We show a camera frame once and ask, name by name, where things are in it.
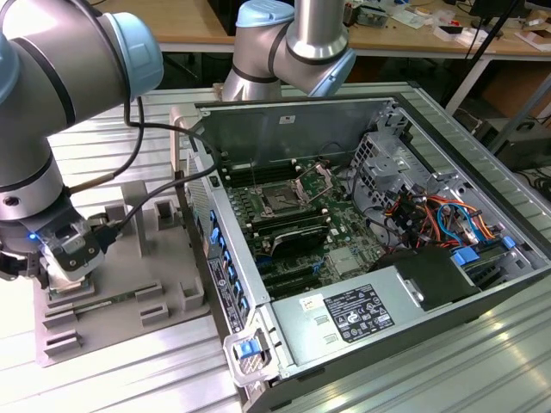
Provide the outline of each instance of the pcie slot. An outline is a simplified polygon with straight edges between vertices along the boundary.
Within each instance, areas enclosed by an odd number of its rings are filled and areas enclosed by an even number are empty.
[[[282,295],[293,295],[294,293],[299,293],[305,288],[317,288],[320,287],[321,283],[317,275],[305,275],[296,280],[290,282],[275,284],[274,286],[267,286],[266,290],[268,291],[270,297],[278,299]]]
[[[297,271],[290,271],[288,273],[274,275],[272,277],[264,278],[264,285],[267,286],[274,286],[275,284],[281,284],[285,281],[289,281],[295,278],[303,277],[304,275],[311,275],[312,274],[312,267],[306,267],[303,269],[299,269]]]

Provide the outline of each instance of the white label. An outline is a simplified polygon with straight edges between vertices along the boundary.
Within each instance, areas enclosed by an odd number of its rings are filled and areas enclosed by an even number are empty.
[[[379,321],[379,323],[382,323],[383,321],[387,321],[389,318],[390,316],[388,314],[385,314],[384,316],[378,317],[377,320]]]
[[[296,116],[294,116],[294,115],[282,116],[281,118],[279,118],[279,124],[280,125],[288,125],[290,123],[294,123],[295,118],[296,118]]]
[[[321,294],[311,295],[310,297],[300,299],[299,302],[302,305],[302,310],[310,311],[324,304],[324,296]]]

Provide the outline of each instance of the metal table surface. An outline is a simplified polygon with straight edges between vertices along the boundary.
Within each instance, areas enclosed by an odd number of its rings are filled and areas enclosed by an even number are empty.
[[[546,237],[543,202],[529,202],[512,174],[484,163],[434,102],[407,83],[350,85],[340,93],[400,92]],[[285,95],[298,92],[285,89]],[[145,97],[148,120],[168,122],[170,107],[212,101],[210,89],[157,91]],[[189,110],[193,123],[195,112]],[[67,184],[114,169],[132,151],[135,131],[113,109],[50,138]],[[147,131],[136,163],[117,181],[74,197],[83,214],[121,200],[120,183],[170,180],[168,133]],[[445,158],[419,148],[432,163]],[[168,193],[164,197],[174,197]],[[32,286],[0,285],[0,411],[240,411],[211,316],[129,340],[53,367],[34,364]],[[483,317],[295,400],[282,412],[551,411],[551,279],[519,293]]]

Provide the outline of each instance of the screw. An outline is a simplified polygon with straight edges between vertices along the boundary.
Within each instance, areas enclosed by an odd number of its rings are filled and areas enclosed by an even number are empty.
[[[16,198],[15,196],[8,196],[7,198],[3,199],[3,203],[7,207],[17,207],[19,205],[19,202],[21,202],[21,200],[19,198]]]

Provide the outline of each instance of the workbench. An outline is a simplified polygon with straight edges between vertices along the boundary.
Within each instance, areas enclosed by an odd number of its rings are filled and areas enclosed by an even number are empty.
[[[513,174],[485,162],[488,152],[466,140],[455,120],[438,114],[426,93],[407,83],[349,84],[339,91],[368,92],[400,93],[551,239],[551,218],[542,213],[548,211],[543,201],[530,201],[524,195],[529,189]],[[286,87],[283,95],[301,93]],[[154,91],[144,96],[145,118],[168,123],[173,106],[213,99],[211,89]],[[189,125],[197,120],[195,110],[183,115]],[[121,164],[135,139],[136,131],[124,125],[119,107],[49,140],[65,183],[72,185]],[[422,155],[435,166],[445,165],[448,161],[429,146],[419,148]],[[149,131],[142,149],[133,167],[116,181],[73,197],[80,213],[87,216],[120,202],[122,182],[143,179],[154,188],[171,179],[169,133]],[[171,191],[159,199],[176,201]],[[41,368],[34,362],[32,297],[30,280],[0,284],[0,411],[241,411],[211,315]],[[549,383],[551,277],[471,323],[294,400],[281,413],[549,412]]]
[[[443,0],[435,0],[423,7],[451,9],[465,27],[470,27],[474,19]],[[207,0],[108,0],[98,9],[137,15],[150,27],[164,52],[233,52],[234,38],[226,35]],[[516,37],[518,29],[505,28],[503,31],[504,36],[488,47],[455,92],[446,107],[450,113],[459,107],[492,60],[551,61],[551,52],[539,52]],[[438,39],[432,33],[432,27],[416,30],[393,19],[388,20],[386,28],[359,25],[350,28],[350,46],[359,56],[393,58],[464,59],[468,50],[457,42]]]

